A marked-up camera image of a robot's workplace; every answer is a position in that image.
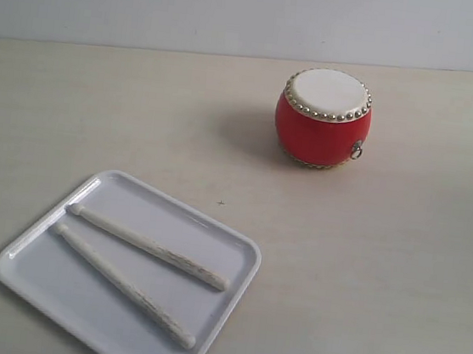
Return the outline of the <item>white plastic tray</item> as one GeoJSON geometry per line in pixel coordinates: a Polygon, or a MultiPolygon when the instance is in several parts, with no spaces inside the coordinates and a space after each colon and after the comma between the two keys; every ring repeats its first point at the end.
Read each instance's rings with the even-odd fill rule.
{"type": "Polygon", "coordinates": [[[261,264],[252,240],[123,171],[73,190],[0,253],[0,281],[98,354],[207,354],[261,264]],[[73,204],[153,239],[228,282],[224,291],[69,211],[73,204]],[[88,242],[195,337],[183,349],[55,231],[88,242]]]}

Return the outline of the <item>red small drum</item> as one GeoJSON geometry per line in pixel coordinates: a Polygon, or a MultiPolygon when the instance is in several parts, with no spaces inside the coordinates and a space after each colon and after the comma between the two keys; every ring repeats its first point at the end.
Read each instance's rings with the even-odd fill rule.
{"type": "Polygon", "coordinates": [[[285,152],[313,168],[332,168],[363,154],[372,117],[366,84],[325,68],[291,76],[279,97],[275,128],[285,152]]]}

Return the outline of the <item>wooden drumstick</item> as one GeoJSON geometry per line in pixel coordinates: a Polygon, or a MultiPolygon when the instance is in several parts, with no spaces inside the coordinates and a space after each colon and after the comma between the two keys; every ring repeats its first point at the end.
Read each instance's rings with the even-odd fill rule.
{"type": "Polygon", "coordinates": [[[124,277],[118,269],[105,260],[80,235],[71,231],[67,225],[61,222],[57,222],[52,228],[81,258],[115,286],[146,317],[167,333],[172,340],[185,350],[191,350],[195,346],[195,336],[184,329],[168,312],[156,304],[152,298],[124,277]]]}
{"type": "Polygon", "coordinates": [[[167,249],[164,245],[158,244],[158,242],[151,238],[145,237],[106,216],[100,215],[98,212],[88,209],[85,205],[80,203],[71,204],[67,206],[67,211],[72,215],[83,218],[85,221],[102,229],[106,233],[110,233],[135,248],[148,253],[150,256],[156,257],[172,267],[197,278],[202,283],[208,284],[217,291],[223,292],[229,287],[227,278],[218,275],[212,270],[209,270],[209,268],[189,259],[187,256],[167,249]]]}

